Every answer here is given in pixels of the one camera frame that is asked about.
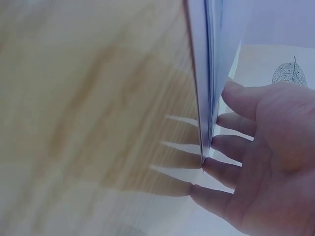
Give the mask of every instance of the palm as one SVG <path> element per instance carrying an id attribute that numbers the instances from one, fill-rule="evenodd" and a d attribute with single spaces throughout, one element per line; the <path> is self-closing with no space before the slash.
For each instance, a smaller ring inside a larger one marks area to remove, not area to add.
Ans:
<path id="1" fill-rule="evenodd" d="M 301 133 L 311 134 L 292 126 L 307 123 L 313 107 L 304 101 L 304 89 L 294 99 L 290 90 L 300 88 L 286 86 L 261 88 L 255 95 L 247 89 L 238 96 L 235 91 L 223 93 L 226 103 L 240 115 L 225 114 L 218 124 L 254 140 L 227 135 L 213 140 L 214 149 L 242 163 L 240 168 L 208 158 L 204 164 L 206 172 L 235 189 L 233 195 L 201 187 L 192 191 L 197 203 L 253 236 L 308 236 L 315 230 L 315 216 L 309 207 L 315 204 L 311 187 L 315 172 L 310 159 L 315 149 L 312 139 L 301 143 Z"/>

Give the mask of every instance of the leaf illustration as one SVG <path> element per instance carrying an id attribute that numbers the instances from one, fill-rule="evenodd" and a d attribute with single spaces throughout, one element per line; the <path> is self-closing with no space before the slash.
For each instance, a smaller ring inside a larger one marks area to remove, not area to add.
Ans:
<path id="1" fill-rule="evenodd" d="M 308 87 L 305 75 L 296 63 L 296 58 L 294 57 L 294 62 L 284 63 L 280 65 L 272 78 L 272 83 L 276 82 L 290 82 L 303 87 Z"/>

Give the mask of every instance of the open book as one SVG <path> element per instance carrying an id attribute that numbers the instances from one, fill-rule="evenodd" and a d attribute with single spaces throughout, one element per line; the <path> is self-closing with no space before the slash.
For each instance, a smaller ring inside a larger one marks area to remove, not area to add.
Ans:
<path id="1" fill-rule="evenodd" d="M 188 9 L 203 162 L 239 46 L 236 82 L 315 88 L 315 1 L 188 0 Z"/>

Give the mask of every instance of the white paper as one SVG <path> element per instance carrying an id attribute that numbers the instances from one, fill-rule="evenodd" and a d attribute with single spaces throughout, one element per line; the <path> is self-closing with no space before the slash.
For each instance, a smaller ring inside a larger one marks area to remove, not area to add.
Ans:
<path id="1" fill-rule="evenodd" d="M 209 156 L 219 98 L 250 16 L 252 0 L 188 0 L 202 162 Z"/>

